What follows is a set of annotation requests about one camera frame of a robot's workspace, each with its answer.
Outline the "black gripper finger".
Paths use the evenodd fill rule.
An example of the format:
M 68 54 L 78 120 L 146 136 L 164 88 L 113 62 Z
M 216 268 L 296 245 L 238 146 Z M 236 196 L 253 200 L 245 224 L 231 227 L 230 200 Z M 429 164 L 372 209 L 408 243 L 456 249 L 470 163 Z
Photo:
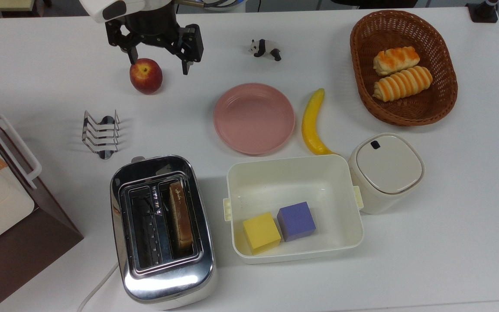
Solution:
M 138 60 L 136 46 L 140 43 L 140 35 L 134 32 L 123 34 L 121 30 L 123 26 L 125 26 L 123 19 L 105 22 L 107 39 L 111 46 L 120 47 L 121 51 L 128 55 L 131 65 L 134 65 Z
M 183 75 L 188 75 L 190 66 L 202 59 L 204 46 L 199 25 L 171 29 L 163 35 L 164 47 L 178 57 L 182 63 Z

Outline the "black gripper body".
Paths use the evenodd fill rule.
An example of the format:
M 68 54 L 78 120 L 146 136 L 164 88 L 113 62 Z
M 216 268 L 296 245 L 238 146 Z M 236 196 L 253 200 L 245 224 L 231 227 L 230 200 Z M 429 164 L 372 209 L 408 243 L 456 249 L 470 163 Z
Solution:
M 172 0 L 149 0 L 148 10 L 141 10 L 123 16 L 126 35 L 123 49 L 131 49 L 143 42 L 156 47 L 176 49 L 179 47 L 178 22 Z

